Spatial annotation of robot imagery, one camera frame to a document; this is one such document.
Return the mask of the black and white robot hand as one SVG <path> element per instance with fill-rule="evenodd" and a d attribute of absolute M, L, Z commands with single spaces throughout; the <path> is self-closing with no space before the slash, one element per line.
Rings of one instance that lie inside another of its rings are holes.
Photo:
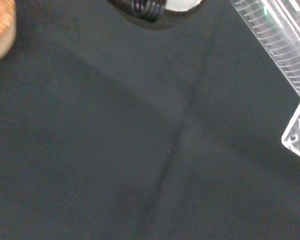
<path fill-rule="evenodd" d="M 109 0 L 127 21 L 149 30 L 172 28 L 196 14 L 204 0 Z"/>

